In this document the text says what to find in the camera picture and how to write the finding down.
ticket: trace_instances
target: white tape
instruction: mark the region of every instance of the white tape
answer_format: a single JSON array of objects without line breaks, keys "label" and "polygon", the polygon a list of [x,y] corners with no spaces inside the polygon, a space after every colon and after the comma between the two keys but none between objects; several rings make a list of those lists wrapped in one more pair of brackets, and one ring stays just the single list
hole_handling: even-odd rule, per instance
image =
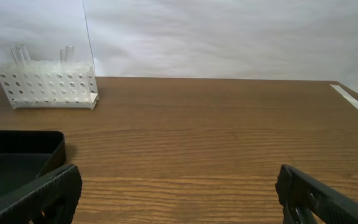
[{"label": "white tape", "polygon": [[347,99],[355,108],[358,109],[358,101],[353,98],[350,94],[347,93],[344,89],[342,89],[339,85],[331,85],[338,93],[340,93],[345,99]]}]

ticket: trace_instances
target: white wall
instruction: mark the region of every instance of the white wall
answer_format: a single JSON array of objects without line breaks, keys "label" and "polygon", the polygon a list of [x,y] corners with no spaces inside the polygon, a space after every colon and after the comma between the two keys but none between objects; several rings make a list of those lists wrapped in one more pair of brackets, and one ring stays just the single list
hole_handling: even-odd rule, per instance
[{"label": "white wall", "polygon": [[[338,80],[358,88],[355,0],[85,0],[101,76]],[[0,63],[90,50],[80,0],[0,0]]]}]

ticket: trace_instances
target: wrinkled white sheet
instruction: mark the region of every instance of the wrinkled white sheet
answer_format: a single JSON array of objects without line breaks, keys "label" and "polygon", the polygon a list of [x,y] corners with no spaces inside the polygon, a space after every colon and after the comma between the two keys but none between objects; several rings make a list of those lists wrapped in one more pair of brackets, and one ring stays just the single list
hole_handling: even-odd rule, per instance
[{"label": "wrinkled white sheet", "polygon": [[[85,0],[99,76],[339,80],[358,76],[355,0]],[[0,63],[26,44],[89,60],[82,2],[0,0]]]}]

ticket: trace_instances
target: black plastic container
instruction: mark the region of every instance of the black plastic container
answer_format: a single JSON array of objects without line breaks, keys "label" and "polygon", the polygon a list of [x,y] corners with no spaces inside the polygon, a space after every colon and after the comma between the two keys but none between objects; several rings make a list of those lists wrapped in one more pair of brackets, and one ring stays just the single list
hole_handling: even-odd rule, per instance
[{"label": "black plastic container", "polygon": [[62,165],[64,135],[58,131],[0,131],[0,197]]}]

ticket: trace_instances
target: brown wooden tabletop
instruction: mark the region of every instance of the brown wooden tabletop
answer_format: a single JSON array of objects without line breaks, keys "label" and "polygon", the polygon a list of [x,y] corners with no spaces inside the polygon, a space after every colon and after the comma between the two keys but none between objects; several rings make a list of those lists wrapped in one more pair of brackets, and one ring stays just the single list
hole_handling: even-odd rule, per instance
[{"label": "brown wooden tabletop", "polygon": [[358,111],[329,83],[98,78],[91,110],[13,110],[58,130],[83,178],[73,223],[281,223],[281,164],[358,201]]}]

